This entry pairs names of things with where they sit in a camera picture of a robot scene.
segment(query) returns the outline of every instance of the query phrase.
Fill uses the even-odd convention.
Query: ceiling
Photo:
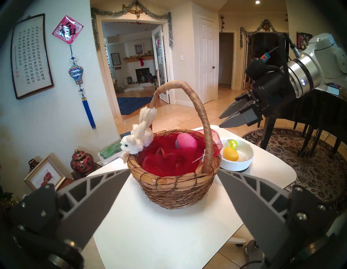
[[[98,7],[98,4],[103,2],[114,2],[115,0],[90,0],[90,4],[92,7]],[[205,7],[207,9],[213,10],[213,11],[218,11],[220,10],[220,8],[226,3],[226,0],[174,0],[174,1],[170,1],[170,0],[143,0],[140,2],[144,5],[146,5],[147,3],[150,3],[152,5],[157,5],[163,9],[166,10],[171,10],[174,7],[177,7],[183,3],[192,1],[195,4],[198,4],[202,7]],[[131,2],[131,0],[124,0],[124,4],[128,5]]]
[[[107,22],[102,23],[102,33],[104,37],[117,36],[117,35],[127,35],[135,34],[140,32],[151,32],[158,27],[158,24],[146,23],[146,24],[136,24],[136,23],[118,23],[118,22]]]
[[[287,13],[287,7],[285,0],[260,0],[260,4],[256,4],[255,0],[228,0],[220,12]]]

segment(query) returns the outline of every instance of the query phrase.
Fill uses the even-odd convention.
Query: blue tassel
[[[96,130],[95,122],[94,122],[94,119],[93,119],[93,115],[92,115],[92,113],[90,112],[87,98],[85,98],[85,97],[82,98],[82,103],[83,103],[83,105],[84,105],[84,109],[86,110],[86,113],[87,113],[87,116],[88,116],[88,119],[89,119],[89,122],[90,122],[91,127],[92,127],[94,130]]]

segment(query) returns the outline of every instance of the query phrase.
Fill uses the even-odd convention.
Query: pink egg
[[[177,136],[177,144],[181,149],[197,149],[197,141],[189,134],[183,133]]]

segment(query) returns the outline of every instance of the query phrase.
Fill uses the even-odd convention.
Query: basket handle
[[[194,90],[188,85],[187,82],[184,81],[169,81],[163,85],[161,85],[154,93],[153,99],[151,101],[150,108],[153,108],[155,106],[156,101],[159,98],[159,94],[164,93],[165,91],[168,91],[170,89],[179,89],[181,88],[184,90],[184,92],[189,96],[191,101],[194,104],[195,110],[197,111],[202,125],[204,127],[204,137],[205,137],[205,144],[206,144],[206,156],[204,158],[204,164],[202,167],[202,172],[209,174],[212,172],[212,161],[213,161],[213,139],[212,139],[212,132],[209,120],[207,119],[206,110],[199,98],[199,96],[194,92]]]

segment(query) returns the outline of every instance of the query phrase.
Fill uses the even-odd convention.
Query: wicker basket
[[[142,169],[137,163],[137,154],[130,155],[128,158],[128,167],[133,177],[141,185],[144,193],[152,202],[167,209],[188,207],[200,201],[212,185],[214,176],[219,169],[221,159],[220,154],[213,157],[213,139],[205,108],[198,95],[186,82],[170,81],[160,86],[154,93],[150,108],[154,107],[160,93],[178,88],[183,89],[192,100],[202,121],[204,134],[186,129],[175,129],[160,131],[154,134],[154,138],[171,133],[191,133],[195,138],[202,138],[202,136],[204,136],[206,144],[206,156],[204,161],[199,164],[195,173],[182,176],[159,177]]]

